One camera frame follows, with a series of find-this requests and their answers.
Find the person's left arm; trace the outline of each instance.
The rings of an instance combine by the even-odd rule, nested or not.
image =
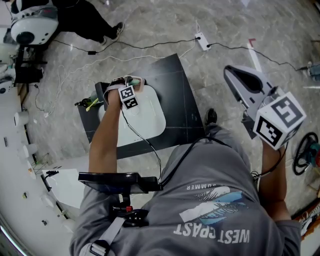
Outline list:
[[[117,172],[117,143],[121,102],[118,90],[108,95],[109,106],[92,139],[89,153],[89,172]],[[109,218],[112,205],[119,203],[117,195],[106,195],[88,186],[79,217],[75,221],[75,230],[70,244],[70,254],[78,256],[81,249],[93,243],[108,229],[112,220]]]

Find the person in black pants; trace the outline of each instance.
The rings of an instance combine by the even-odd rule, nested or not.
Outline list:
[[[86,0],[78,0],[73,7],[70,2],[53,0],[58,9],[58,31],[75,32],[78,36],[91,39],[101,44],[106,43],[105,37],[112,41],[118,40],[124,30],[124,23],[120,22],[111,27],[100,15],[97,9]]]

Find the person's right arm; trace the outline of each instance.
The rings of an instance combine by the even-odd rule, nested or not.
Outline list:
[[[274,150],[267,143],[262,141],[262,174],[270,170],[285,154],[285,147]],[[288,212],[285,198],[287,194],[286,178],[286,156],[283,156],[281,162],[274,171],[260,179],[259,199],[268,215],[276,222],[282,220],[291,220]]]

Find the black plastic buckle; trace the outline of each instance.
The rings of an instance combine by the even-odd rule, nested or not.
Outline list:
[[[97,245],[105,249],[104,252],[98,253],[93,251],[92,248],[94,245]],[[94,256],[107,256],[109,251],[110,251],[110,245],[105,240],[97,240],[90,246],[90,253],[93,254]]]

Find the gray marble floor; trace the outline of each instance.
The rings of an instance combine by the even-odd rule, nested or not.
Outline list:
[[[101,15],[111,24],[125,22],[121,40],[138,46],[158,42],[192,39],[196,33],[196,21],[210,43],[219,42],[230,47],[247,46],[248,39],[256,39],[254,48],[278,62],[290,62],[296,68],[305,66],[309,60],[316,61],[319,54],[310,40],[320,37],[320,15],[307,0],[110,0],[110,4],[92,0]],[[102,47],[73,33],[61,33],[58,40],[86,50],[99,51]],[[122,62],[133,57],[152,55],[166,57],[174,53],[180,56],[193,46],[193,42],[158,45],[149,49],[133,49],[114,44],[106,51],[89,56],[86,52],[52,42],[45,52],[48,61],[45,75],[39,84],[37,104],[47,112],[52,110],[60,82],[61,93],[54,112],[47,118],[35,107],[37,90],[31,92],[25,103],[30,113],[28,131],[31,141],[39,146],[40,153],[50,154],[50,161],[81,157],[89,152],[84,128],[75,102],[90,96],[94,82],[129,74],[139,67],[155,61],[146,57]],[[308,117],[299,133],[289,144],[287,154],[287,204],[291,213],[307,205],[316,195],[306,183],[312,173],[295,176],[290,159],[297,142],[309,131],[319,133],[319,86],[306,73],[294,71],[289,65],[277,65],[258,55],[262,71],[271,82],[291,91],[303,106]],[[251,169],[261,168],[261,142],[251,140],[240,124],[242,108],[226,87],[223,69],[226,65],[254,67],[245,49],[229,50],[215,45],[208,52],[195,47],[181,59],[199,111],[203,117],[209,107],[218,113],[218,123],[230,129],[242,143],[251,160]],[[160,157],[166,163],[172,148],[161,150]],[[154,154],[135,156],[120,160],[119,170],[139,171],[142,175],[159,173]],[[141,197],[139,204],[148,200]]]

